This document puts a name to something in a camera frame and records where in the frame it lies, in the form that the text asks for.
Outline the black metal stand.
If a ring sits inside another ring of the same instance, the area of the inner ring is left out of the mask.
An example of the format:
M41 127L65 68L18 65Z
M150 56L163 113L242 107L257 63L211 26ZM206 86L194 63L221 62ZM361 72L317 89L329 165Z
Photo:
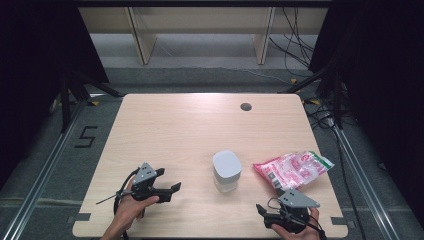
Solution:
M69 93L72 93L77 101L87 101L90 95L85 88L85 85L91 85L95 88L113 96L123 97L120 93L109 86L101 83L86 74L78 71L70 71L65 73L60 81L60 98L62 103L62 132L65 132L71 124L71 110Z
M332 116L336 125L341 128L342 80L338 70L334 66L328 64L305 80L283 91L283 94L295 93L317 80L319 80L320 83L316 89L316 94L321 99L332 99Z

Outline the pink and white plastic bag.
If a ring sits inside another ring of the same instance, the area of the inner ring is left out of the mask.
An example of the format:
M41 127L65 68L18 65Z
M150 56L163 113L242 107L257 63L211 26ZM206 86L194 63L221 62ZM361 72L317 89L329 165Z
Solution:
M289 190L309 184L334 164L314 151L303 151L254 163L253 167L275 189Z

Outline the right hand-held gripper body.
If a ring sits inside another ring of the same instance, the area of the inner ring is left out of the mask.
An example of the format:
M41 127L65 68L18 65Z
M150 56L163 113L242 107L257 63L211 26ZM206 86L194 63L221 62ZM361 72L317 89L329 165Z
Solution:
M276 213L266 213L263 222L266 228L279 225L290 233L298 234L309 226L309 208L318 208L320 204L296 189L286 190L277 198L280 207Z

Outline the black metal beam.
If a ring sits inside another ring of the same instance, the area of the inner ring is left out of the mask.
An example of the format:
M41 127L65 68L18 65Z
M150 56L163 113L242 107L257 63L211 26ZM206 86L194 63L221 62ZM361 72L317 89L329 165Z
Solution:
M335 0L67 0L78 7L329 7Z

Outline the clear container with white lid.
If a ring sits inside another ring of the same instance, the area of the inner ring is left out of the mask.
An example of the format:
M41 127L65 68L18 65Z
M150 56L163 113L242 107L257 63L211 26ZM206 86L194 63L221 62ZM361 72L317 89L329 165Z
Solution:
M230 150L217 152L212 158L214 183L218 191L230 192L238 187L242 165L236 154Z

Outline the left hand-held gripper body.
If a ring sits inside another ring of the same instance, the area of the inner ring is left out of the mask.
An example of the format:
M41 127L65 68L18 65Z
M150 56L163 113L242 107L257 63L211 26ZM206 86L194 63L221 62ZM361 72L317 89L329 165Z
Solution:
M152 196L158 196L159 203L171 201L172 194L169 189L157 189L154 187L154 182L157 178L155 170L147 162L141 165L131 186L131 196L135 200L142 201Z

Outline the person's right hand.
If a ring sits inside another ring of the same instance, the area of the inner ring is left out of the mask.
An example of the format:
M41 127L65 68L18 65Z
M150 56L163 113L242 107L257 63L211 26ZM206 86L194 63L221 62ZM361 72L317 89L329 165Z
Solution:
M317 208L310 208L309 226L298 233L293 234L288 232L283 227L273 224L271 228L282 238L282 240L320 240L320 233L315 230L318 227L319 210Z

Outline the aluminium floor rail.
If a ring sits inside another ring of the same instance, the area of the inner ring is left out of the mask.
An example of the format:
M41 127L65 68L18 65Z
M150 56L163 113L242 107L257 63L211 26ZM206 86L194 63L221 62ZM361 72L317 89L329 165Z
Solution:
M400 240L399 234L396 231L388 212L377 196L374 188L371 185L371 182L365 174L364 169L360 165L360 162L344 131L338 127L335 127L335 134L340 141L340 146L345 156L345 161L352 171L353 177L362 193L365 202L367 203L371 214L374 217L374 220L377 223L378 228L380 229L384 240Z
M28 194L21 201L18 211L10 221L0 240L19 240L23 230L25 229L29 218L31 217L37 202L44 191L50 176L52 175L65 146L73 132L74 126L78 118L86 106L85 102L77 102L71 114L69 125L60 132L54 147L46 158L37 178L32 182Z

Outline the person's left hand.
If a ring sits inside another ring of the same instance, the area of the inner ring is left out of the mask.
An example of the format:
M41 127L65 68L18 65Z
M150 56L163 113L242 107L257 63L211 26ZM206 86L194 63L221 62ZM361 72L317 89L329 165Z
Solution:
M124 195L114 215L112 225L118 232L128 230L133 221L142 219L142 212L149 206L157 203L158 196L152 196L142 201L135 200L130 194Z

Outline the light wooden furniture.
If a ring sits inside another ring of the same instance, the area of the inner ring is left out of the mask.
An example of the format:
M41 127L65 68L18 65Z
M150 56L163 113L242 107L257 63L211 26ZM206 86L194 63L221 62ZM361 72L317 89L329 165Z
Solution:
M159 34L248 34L257 63L265 63L269 36L298 29L320 33L325 8L301 7L81 7L90 33L130 34L139 62L149 63Z

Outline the black curtain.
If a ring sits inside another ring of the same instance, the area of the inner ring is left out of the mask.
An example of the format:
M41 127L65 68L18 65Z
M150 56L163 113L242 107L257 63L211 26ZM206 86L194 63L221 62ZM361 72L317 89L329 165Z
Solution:
M310 69L324 67L424 228L424 0L332 0Z
M109 81L79 9L0 0L0 189L38 134L66 67Z

